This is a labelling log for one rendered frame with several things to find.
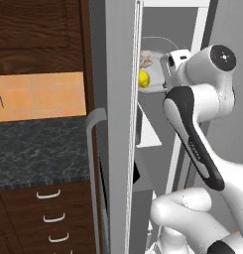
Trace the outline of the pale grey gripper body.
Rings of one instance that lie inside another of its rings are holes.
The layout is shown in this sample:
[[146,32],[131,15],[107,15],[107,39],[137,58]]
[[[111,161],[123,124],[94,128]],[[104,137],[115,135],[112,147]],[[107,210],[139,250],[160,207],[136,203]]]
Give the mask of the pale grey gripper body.
[[173,82],[177,79],[177,69],[174,58],[170,54],[163,55],[160,59],[160,63],[165,78],[166,88],[171,89],[174,87]]

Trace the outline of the yellow lemon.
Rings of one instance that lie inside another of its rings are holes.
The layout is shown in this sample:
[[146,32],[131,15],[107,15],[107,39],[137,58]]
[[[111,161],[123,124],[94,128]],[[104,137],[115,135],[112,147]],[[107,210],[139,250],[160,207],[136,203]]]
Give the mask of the yellow lemon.
[[142,88],[147,88],[150,84],[150,76],[149,74],[143,70],[139,70],[139,86]]

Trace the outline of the pale garlic bulb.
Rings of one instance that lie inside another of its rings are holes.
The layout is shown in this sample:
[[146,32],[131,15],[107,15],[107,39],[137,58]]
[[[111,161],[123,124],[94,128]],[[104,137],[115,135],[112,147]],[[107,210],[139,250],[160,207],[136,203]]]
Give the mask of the pale garlic bulb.
[[140,68],[146,68],[153,64],[152,52],[151,51],[141,51],[140,53]]

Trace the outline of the white freezer rack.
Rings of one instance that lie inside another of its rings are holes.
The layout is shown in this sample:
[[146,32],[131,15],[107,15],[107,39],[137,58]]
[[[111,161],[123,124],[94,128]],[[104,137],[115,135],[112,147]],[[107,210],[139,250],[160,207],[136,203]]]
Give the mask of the white freezer rack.
[[136,147],[148,148],[161,146],[157,133],[145,114],[141,105],[137,107],[137,126],[136,126]]

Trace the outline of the grey fridge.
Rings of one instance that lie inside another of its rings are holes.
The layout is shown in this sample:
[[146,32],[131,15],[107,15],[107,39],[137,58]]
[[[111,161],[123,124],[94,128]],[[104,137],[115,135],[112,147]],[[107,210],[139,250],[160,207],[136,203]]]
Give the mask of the grey fridge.
[[[197,12],[195,7],[146,7],[142,36],[153,42],[167,42],[172,49],[190,49]],[[243,0],[210,0],[206,25],[201,32],[200,44],[203,47],[223,44],[237,57],[237,68],[233,75],[236,92],[234,111],[231,115],[203,124],[202,130],[217,155],[243,164]],[[202,185],[187,155],[174,150],[175,135],[164,116],[163,99],[157,93],[139,95],[139,102],[162,142],[160,146],[140,150],[157,194],[165,192],[171,175],[176,177],[176,188]]]

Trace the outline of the grey fridge door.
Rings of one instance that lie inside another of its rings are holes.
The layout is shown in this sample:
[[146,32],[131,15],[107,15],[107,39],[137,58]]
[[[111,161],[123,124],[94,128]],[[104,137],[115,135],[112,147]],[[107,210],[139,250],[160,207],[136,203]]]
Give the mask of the grey fridge door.
[[89,0],[104,254],[129,254],[143,0]]

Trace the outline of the dark wooden drawer front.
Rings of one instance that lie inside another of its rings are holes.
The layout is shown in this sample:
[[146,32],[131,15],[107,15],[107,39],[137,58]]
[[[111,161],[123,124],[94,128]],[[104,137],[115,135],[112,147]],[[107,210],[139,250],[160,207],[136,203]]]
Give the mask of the dark wooden drawer front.
[[[45,208],[7,208],[8,214],[16,229],[32,228],[92,228],[91,211],[82,204],[63,204]],[[44,223],[43,216],[46,218],[56,218],[62,216],[65,212],[65,219],[55,223]]]
[[[32,228],[17,231],[25,254],[63,254],[73,250],[74,254],[95,254],[94,240],[86,228]],[[69,233],[69,239],[61,243],[51,243],[52,238],[62,238]]]
[[[37,199],[39,194],[51,194],[61,190],[61,195],[52,199]],[[1,190],[0,195],[7,208],[45,208],[65,203],[72,204],[74,201],[81,202],[90,197],[90,182],[73,182],[43,187],[25,188],[17,190]]]

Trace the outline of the dark wooden base cupboard door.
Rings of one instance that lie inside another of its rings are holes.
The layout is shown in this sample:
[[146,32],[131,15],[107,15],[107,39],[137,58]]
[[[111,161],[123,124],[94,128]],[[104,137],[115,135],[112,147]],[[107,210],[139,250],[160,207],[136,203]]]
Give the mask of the dark wooden base cupboard door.
[[7,215],[0,199],[0,254],[14,254],[9,237],[7,236],[9,232],[8,227]]

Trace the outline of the dark wooden wall cupboard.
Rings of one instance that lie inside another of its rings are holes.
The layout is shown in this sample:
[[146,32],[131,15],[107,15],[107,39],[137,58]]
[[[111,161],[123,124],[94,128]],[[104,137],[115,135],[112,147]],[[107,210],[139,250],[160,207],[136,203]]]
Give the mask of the dark wooden wall cupboard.
[[88,0],[0,0],[0,75],[84,70]]

